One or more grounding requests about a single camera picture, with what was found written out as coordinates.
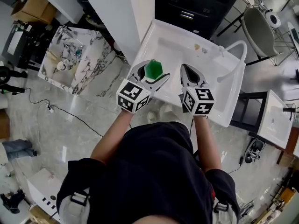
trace buckle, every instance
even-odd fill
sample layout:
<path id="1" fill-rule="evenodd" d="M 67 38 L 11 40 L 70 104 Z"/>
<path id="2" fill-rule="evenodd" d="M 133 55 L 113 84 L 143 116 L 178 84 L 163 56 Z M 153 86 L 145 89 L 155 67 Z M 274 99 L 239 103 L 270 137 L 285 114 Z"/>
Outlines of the buckle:
<path id="1" fill-rule="evenodd" d="M 77 203 L 81 206 L 86 206 L 88 197 L 88 195 L 82 195 L 74 192 L 74 194 L 71 196 L 71 202 Z"/>
<path id="2" fill-rule="evenodd" d="M 228 203 L 218 202 L 217 205 L 214 207 L 214 212 L 219 213 L 219 211 L 228 211 Z"/>

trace marble floor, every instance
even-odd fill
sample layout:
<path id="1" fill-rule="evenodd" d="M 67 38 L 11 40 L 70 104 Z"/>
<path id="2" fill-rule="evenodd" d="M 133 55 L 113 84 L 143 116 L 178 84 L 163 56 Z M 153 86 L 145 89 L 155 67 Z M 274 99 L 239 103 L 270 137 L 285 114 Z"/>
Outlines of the marble floor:
<path id="1" fill-rule="evenodd" d="M 228 37 L 237 40 L 238 33 L 236 37 L 232 34 Z M 217 42 L 224 44 L 225 39 Z M 120 84 L 127 72 L 128 67 L 124 65 L 116 81 L 117 84 Z M 52 105 L 57 105 L 84 120 L 101 135 L 105 134 L 120 112 L 115 103 L 115 90 L 111 90 L 104 97 L 71 95 L 38 78 L 35 71 L 29 71 L 27 80 L 12 78 L 10 83 L 31 88 L 32 102 L 47 99 Z M 10 117 L 11 139 L 30 140 L 40 154 L 34 158 L 24 157 L 12 162 L 16 177 L 30 200 L 26 178 L 41 168 L 46 168 L 62 181 L 67 174 L 67 162 L 89 157 L 101 137 L 67 113 L 56 108 L 54 112 L 49 111 L 46 102 L 35 105 L 30 103 L 29 92 L 30 90 L 26 90 L 25 94 L 17 96 L 6 95 L 9 100 L 7 113 Z M 158 113 L 162 104 L 160 101 L 152 100 L 133 117 L 132 127 L 146 124 L 147 113 L 149 111 Z M 175 114 L 190 128 L 192 118 L 189 114 L 183 114 L 179 108 L 175 109 Z M 248 133 L 232 126 L 223 128 L 213 122 L 210 122 L 210 126 L 221 153 L 223 169 L 226 172 L 237 169 L 239 159 L 249 142 Z M 191 139 L 196 148 L 194 128 L 191 131 Z M 65 159 L 63 157 L 64 147 L 66 148 Z M 253 210 L 246 216 L 243 223 L 250 223 L 263 212 L 264 207 L 270 203 L 270 194 L 287 172 L 286 168 L 276 164 L 279 153 L 280 151 L 276 148 L 266 145 L 260 153 L 260 160 L 251 164 L 244 163 L 238 171 L 231 174 L 236 184 L 239 204 L 252 200 L 255 203 Z"/>

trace gray chair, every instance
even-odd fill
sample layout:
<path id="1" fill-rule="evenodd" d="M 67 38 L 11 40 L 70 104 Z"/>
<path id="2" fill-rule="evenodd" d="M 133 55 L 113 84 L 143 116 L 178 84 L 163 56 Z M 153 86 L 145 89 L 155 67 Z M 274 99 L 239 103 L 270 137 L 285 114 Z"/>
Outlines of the gray chair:
<path id="1" fill-rule="evenodd" d="M 252 65 L 280 54 L 274 48 L 274 34 L 270 25 L 264 15 L 255 7 L 248 8 L 243 14 L 224 28 L 217 36 L 220 36 L 236 21 L 241 23 L 240 26 L 242 26 L 249 43 L 258 57 L 256 61 L 247 63 L 246 65 Z"/>

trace black t-shirt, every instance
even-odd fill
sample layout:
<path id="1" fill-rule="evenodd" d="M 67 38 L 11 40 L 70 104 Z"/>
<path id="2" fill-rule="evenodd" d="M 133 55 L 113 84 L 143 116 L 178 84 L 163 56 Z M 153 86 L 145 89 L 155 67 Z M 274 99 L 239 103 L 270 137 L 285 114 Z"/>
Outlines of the black t-shirt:
<path id="1" fill-rule="evenodd" d="M 57 209 L 63 198 L 90 187 L 89 224 L 131 224 L 150 215 L 210 224 L 215 195 L 238 217 L 233 179 L 219 169 L 204 174 L 192 153 L 188 130 L 180 123 L 135 127 L 106 166 L 88 158 L 69 162 Z"/>

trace drawer handle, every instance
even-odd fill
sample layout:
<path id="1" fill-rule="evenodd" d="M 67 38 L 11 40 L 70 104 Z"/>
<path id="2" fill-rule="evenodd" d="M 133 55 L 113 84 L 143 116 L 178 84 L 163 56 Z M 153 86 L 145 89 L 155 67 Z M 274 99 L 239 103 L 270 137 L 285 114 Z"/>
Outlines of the drawer handle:
<path id="1" fill-rule="evenodd" d="M 183 14 L 181 14 L 181 17 L 184 17 L 184 18 L 189 19 L 189 20 L 193 20 L 193 17 L 189 17 L 189 16 L 186 16 L 186 15 L 183 15 Z"/>
<path id="2" fill-rule="evenodd" d="M 190 17 L 194 17 L 194 14 L 191 14 L 191 13 L 188 13 L 188 12 L 182 11 L 181 13 L 184 14 L 184 15 L 190 16 Z"/>

